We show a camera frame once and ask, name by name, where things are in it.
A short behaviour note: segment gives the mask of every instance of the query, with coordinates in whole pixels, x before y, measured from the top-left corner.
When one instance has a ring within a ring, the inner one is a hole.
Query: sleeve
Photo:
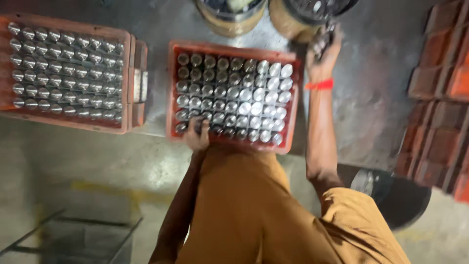
[[[368,195],[332,188],[323,194],[321,207],[321,222],[343,262],[410,264]]]

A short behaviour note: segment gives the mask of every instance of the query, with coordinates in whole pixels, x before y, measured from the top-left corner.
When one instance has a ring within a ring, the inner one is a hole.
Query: red thread bracelet
[[[320,83],[307,83],[304,86],[305,90],[332,90],[332,87],[334,86],[334,79],[330,78],[325,81],[322,81]]]

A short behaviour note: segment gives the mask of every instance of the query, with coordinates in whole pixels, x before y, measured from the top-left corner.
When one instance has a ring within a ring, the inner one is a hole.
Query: brown shirt
[[[410,263],[367,195],[333,188],[322,218],[292,197],[275,154],[209,150],[178,264]]]

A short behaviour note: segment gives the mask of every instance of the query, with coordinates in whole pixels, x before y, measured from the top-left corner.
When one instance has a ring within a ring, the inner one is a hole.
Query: concrete floor
[[[72,216],[114,221],[143,215],[132,240],[131,262],[146,264],[190,150],[151,136],[0,117],[0,157],[0,249],[59,208]],[[317,215],[319,203],[305,180],[304,159],[288,155],[279,161],[290,176],[293,195]],[[395,235],[412,263],[469,263],[468,218],[469,206],[434,190],[423,216]],[[38,237],[27,243],[38,244]],[[38,263],[38,258],[8,253],[0,258],[3,263]]]

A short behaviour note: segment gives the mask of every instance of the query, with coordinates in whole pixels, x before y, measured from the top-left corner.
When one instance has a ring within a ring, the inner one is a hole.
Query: red plastic crate
[[[179,68],[177,57],[180,53],[202,53],[214,56],[240,57],[243,59],[255,59],[258,61],[268,60],[269,62],[280,62],[281,64],[291,64],[293,66],[293,74],[290,77],[293,80],[293,86],[290,90],[292,99],[286,104],[287,116],[285,117],[285,128],[280,134],[283,136],[283,142],[280,145],[273,143],[261,143],[259,141],[251,143],[249,140],[229,140],[223,136],[217,137],[210,135],[211,142],[224,142],[236,144],[247,148],[254,148],[261,151],[276,152],[286,154],[291,149],[293,133],[295,130],[296,110],[298,106],[298,89],[303,85],[303,70],[301,68],[302,61],[297,58],[295,53],[282,53],[253,48],[236,48],[217,45],[213,43],[195,42],[189,40],[173,40],[169,43],[169,79],[170,86],[168,91],[168,110],[166,116],[166,137],[173,142],[182,140],[182,135],[175,131],[175,125],[179,123],[175,118],[175,113],[181,108],[176,103],[178,96],[176,90],[177,70]]]

